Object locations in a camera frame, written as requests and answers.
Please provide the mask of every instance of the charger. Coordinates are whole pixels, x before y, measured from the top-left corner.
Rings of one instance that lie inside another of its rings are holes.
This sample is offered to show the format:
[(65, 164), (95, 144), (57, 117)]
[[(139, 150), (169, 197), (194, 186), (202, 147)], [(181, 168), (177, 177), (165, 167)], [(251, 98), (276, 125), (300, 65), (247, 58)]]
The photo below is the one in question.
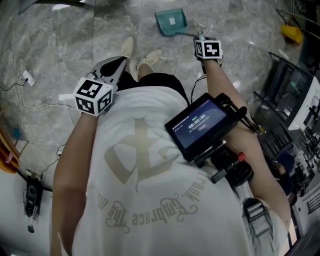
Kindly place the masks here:
[(32, 77), (32, 75), (26, 69), (23, 71), (22, 76), (24, 79), (28, 79), (28, 83), (31, 86), (33, 86), (36, 83), (35, 79)]

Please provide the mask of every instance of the marble floor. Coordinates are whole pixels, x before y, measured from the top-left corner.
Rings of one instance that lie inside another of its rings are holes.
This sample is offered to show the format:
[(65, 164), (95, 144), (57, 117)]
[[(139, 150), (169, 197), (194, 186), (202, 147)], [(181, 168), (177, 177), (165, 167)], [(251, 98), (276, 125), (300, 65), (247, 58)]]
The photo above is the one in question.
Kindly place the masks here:
[[(101, 60), (118, 56), (122, 41), (135, 38), (131, 73), (135, 64), (155, 49), (163, 52), (156, 72), (176, 75), (189, 96), (202, 72), (194, 57), (193, 39), (163, 37), (154, 13), (182, 8), (188, 32), (199, 30), (222, 42), (223, 69), (247, 102), (259, 91), (271, 67), (268, 51), (285, 53), (296, 63), (300, 46), (286, 44), (280, 33), (282, 20), (275, 8), (288, 10), (290, 0), (86, 0), (84, 8), (34, 4), (17, 15), (18, 0), (0, 3), (1, 86), (17, 80), (20, 60), (35, 78), (31, 87), (1, 91), (1, 108), (11, 130), (19, 128), (30, 145), (21, 156), (21, 169), (40, 173), (56, 159), (80, 114), (59, 95), (71, 94), (80, 77)], [(194, 99), (206, 91), (205, 80)], [(56, 164), (43, 173), (51, 187)]]

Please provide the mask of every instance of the timer display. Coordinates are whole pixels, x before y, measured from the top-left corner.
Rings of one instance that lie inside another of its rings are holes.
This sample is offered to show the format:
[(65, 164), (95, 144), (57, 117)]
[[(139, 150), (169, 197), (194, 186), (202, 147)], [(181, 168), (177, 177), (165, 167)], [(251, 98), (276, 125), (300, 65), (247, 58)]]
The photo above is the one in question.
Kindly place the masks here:
[(216, 104), (210, 100), (206, 100), (182, 121), (177, 123), (172, 128), (172, 131), (182, 146), (187, 148), (226, 116), (226, 113)]

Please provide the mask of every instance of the white cable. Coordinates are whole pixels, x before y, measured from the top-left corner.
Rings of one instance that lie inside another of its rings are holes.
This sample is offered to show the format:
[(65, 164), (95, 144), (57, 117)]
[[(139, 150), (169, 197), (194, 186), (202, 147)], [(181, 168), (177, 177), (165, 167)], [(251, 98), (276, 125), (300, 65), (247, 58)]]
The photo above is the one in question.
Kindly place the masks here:
[(16, 76), (17, 83), (20, 84), (20, 79), (25, 79), (23, 74), (27, 70), (24, 66), (24, 61), (20, 59), (20, 68), (18, 69), (18, 75)]
[[(20, 59), (20, 68), (18, 69), (18, 74), (17, 74), (17, 80), (18, 82), (20, 81), (21, 78), (24, 79), (23, 77), (23, 73), (24, 71), (26, 70), (26, 67), (24, 66), (24, 62), (22, 59)], [(72, 106), (69, 106), (67, 104), (47, 104), (47, 103), (43, 103), (41, 105), (38, 105), (38, 106), (34, 106), (34, 105), (29, 105), (25, 102), (23, 96), (22, 96), (22, 93), (21, 93), (21, 90), (20, 88), (18, 89), (19, 90), (19, 95), (20, 95), (20, 101), (19, 101), (19, 98), (18, 98), (18, 103), (19, 105), (25, 110), (25, 111), (29, 111), (29, 112), (34, 112), (34, 111), (38, 111), (40, 109), (45, 109), (45, 108), (48, 108), (48, 107), (67, 107), (67, 108), (70, 108), (70, 109), (73, 109), (73, 110), (76, 110), (75, 107), (72, 107)], [(37, 109), (26, 109), (25, 106), (28, 106), (28, 107), (31, 107), (31, 108), (37, 108)]]
[(6, 67), (6, 70), (8, 70), (9, 77), (12, 79), (12, 76), (10, 74), (10, 70), (9, 70), (9, 68), (8, 68), (8, 66), (6, 64), (6, 61), (5, 61), (5, 59), (4, 59), (4, 57), (2, 56), (1, 53), (0, 53), (0, 56), (1, 56), (1, 59), (3, 60), (4, 66)]
[(43, 146), (43, 145), (37, 145), (37, 144), (34, 144), (32, 142), (29, 141), (29, 144), (33, 145), (33, 146), (36, 146), (36, 147), (41, 147), (41, 148), (54, 148), (56, 150), (59, 150), (59, 148), (57, 148), (56, 146)]

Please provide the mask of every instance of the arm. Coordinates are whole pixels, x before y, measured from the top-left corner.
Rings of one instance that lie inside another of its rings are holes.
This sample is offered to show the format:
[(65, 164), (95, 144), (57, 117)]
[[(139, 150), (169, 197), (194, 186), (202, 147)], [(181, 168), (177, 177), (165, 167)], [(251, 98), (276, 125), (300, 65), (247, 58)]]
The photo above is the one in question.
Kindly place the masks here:
[[(216, 97), (220, 93), (224, 93), (238, 108), (247, 106), (214, 60), (205, 60), (204, 66), (207, 73), (208, 92), (211, 96)], [(254, 172), (253, 180), (249, 184), (254, 197), (264, 200), (289, 230), (291, 213), (288, 199), (268, 168), (257, 136), (239, 122), (226, 135), (225, 140), (228, 147), (235, 153), (245, 153), (246, 161)]]
[(286, 174), (286, 169), (281, 163), (275, 162), (274, 167), (278, 170), (281, 176)]
[(98, 118), (82, 114), (58, 161), (53, 178), (51, 255), (61, 255), (60, 234), (71, 255), (76, 227), (86, 206), (91, 153)]

